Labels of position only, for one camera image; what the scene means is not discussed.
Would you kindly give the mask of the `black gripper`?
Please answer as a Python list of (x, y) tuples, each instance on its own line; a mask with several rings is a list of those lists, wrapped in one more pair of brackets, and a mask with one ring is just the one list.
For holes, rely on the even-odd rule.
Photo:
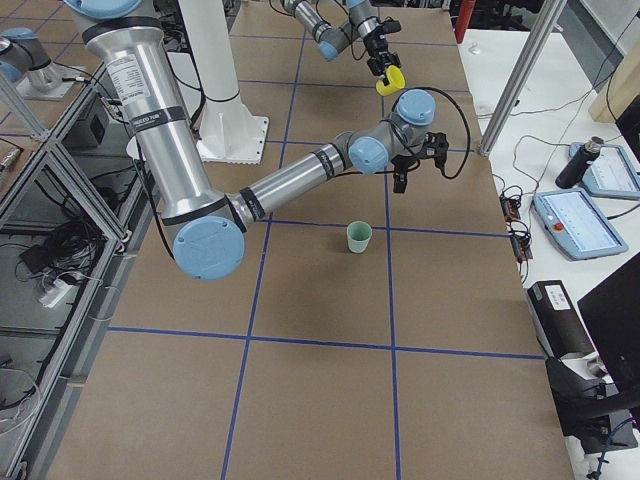
[(400, 67), (400, 59), (397, 53), (389, 51), (386, 36), (401, 31), (401, 24), (393, 18), (375, 20), (375, 26), (370, 33), (363, 37), (363, 41), (369, 55), (367, 65), (374, 76), (385, 74), (385, 63), (388, 66)]
[(406, 148), (403, 153), (392, 159), (393, 192), (405, 193), (408, 186), (408, 173), (419, 167), (422, 160), (433, 160), (435, 167), (445, 174), (449, 143), (445, 133), (428, 132), (419, 150)]

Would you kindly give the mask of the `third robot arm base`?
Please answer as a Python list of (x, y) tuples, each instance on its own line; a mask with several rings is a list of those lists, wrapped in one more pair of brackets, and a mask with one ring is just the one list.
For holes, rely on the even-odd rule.
[(82, 82), (82, 68), (55, 64), (38, 36), (29, 28), (1, 32), (1, 73), (25, 99), (61, 100), (72, 85)]

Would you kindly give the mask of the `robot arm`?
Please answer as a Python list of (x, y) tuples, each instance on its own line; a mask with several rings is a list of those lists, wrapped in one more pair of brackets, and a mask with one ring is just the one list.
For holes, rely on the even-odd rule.
[(346, 21), (333, 26), (309, 1), (280, 1), (284, 12), (295, 18), (316, 42), (327, 61), (360, 40), (368, 56), (371, 73), (387, 85), (392, 71), (401, 68), (399, 55), (389, 50), (387, 36), (401, 31), (401, 24), (392, 18), (381, 19), (370, 1), (347, 1)]
[(445, 136), (429, 129), (436, 113), (433, 97), (406, 87), (399, 58), (388, 49), (387, 36), (400, 30), (397, 21), (381, 19), (367, 1), (349, 2), (346, 22), (337, 28), (306, 1), (287, 1), (283, 7), (328, 60), (361, 40), (377, 91), (396, 94), (398, 100), (375, 127), (341, 133), (301, 160), (228, 194), (211, 185), (205, 163), (259, 161), (268, 119), (251, 114), (241, 100), (221, 3), (180, 5), (206, 94), (198, 129), (191, 126), (151, 2), (69, 3), (87, 49), (107, 68), (159, 187), (173, 258), (197, 279), (217, 280), (234, 272), (251, 223), (348, 169), (373, 175), (391, 168), (395, 188), (403, 192), (407, 174), (422, 160), (443, 167), (447, 159)]

